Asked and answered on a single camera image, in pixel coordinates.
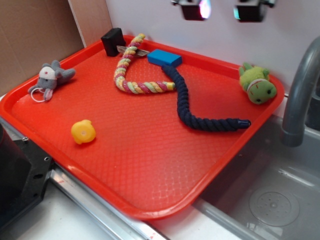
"navy blue rope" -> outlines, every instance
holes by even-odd
[[[192,115],[189,108],[188,88],[184,78],[173,66],[164,65],[162,66],[162,70],[175,83],[175,88],[178,94],[177,112],[179,118],[188,127],[207,132],[227,132],[236,131],[238,129],[247,129],[251,125],[251,122],[247,119],[241,120],[238,118],[227,118],[216,120],[199,118]]]

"blue block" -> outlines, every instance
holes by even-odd
[[[182,57],[177,54],[173,54],[167,51],[162,51],[159,49],[150,52],[147,55],[148,62],[152,64],[156,64],[159,66],[169,65],[172,67],[177,67],[182,64]]]

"red tray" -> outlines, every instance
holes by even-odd
[[[125,36],[127,43],[132,38]],[[175,91],[120,91],[113,75],[121,56],[108,57],[100,41],[61,62],[64,69],[75,68],[76,75],[50,101],[37,103],[27,93],[35,76],[3,98],[0,115],[120,211],[150,220],[190,205],[278,107],[284,88],[271,76],[277,96],[255,105],[239,85],[238,65],[148,40],[140,48],[182,56],[177,69],[189,88],[194,115],[249,119],[252,125],[237,132],[193,130],[178,117]],[[126,79],[171,81],[146,57],[131,62]],[[96,138],[78,145],[71,127],[83,119],[92,121]]]

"plush toy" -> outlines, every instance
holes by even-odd
[[[61,84],[67,83],[76,74],[73,68],[64,70],[61,68],[59,61],[54,60],[51,65],[45,63],[39,72],[39,78],[36,85],[28,89],[32,99],[38,103],[49,101],[52,98],[54,89]],[[34,91],[39,90],[43,93],[43,100],[36,100],[33,97]]]
[[[277,89],[269,81],[268,69],[245,62],[239,68],[239,74],[240,85],[254,104],[263,104],[276,96]]]

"rope toy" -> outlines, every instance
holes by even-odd
[[[133,59],[138,47],[143,42],[146,36],[140,33],[136,36],[131,43],[126,48],[121,60],[118,62],[116,70],[114,72],[114,82],[115,85],[122,91],[126,93],[133,94],[157,94],[164,93],[166,91],[173,91],[175,89],[175,84],[173,82],[160,82],[160,81],[150,81],[150,82],[135,82],[127,81],[126,71],[128,70],[129,63]]]
[[[173,66],[164,65],[162,67],[164,73],[175,83],[177,91],[177,112],[179,118],[185,125],[195,130],[207,132],[227,132],[236,131],[238,129],[247,129],[251,122],[249,120],[241,120],[238,118],[227,119],[208,119],[199,118],[190,112],[188,88],[184,78],[179,74]]]

